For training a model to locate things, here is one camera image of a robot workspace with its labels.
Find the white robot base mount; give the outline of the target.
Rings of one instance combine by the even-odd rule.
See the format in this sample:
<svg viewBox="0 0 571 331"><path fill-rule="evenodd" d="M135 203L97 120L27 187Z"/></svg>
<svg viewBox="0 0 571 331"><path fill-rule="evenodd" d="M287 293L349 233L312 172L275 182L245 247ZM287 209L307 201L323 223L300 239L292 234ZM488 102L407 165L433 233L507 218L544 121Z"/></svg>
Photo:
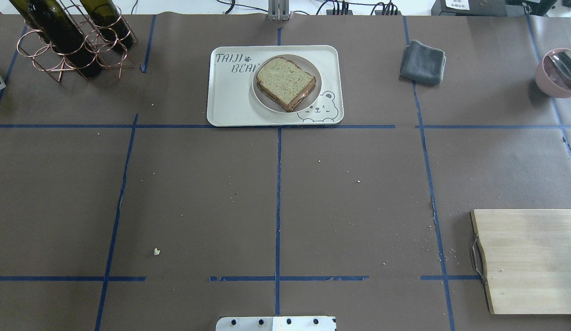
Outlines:
<svg viewBox="0 0 571 331"><path fill-rule="evenodd" d="M249 316L224 317L216 331L336 331L332 316Z"/></svg>

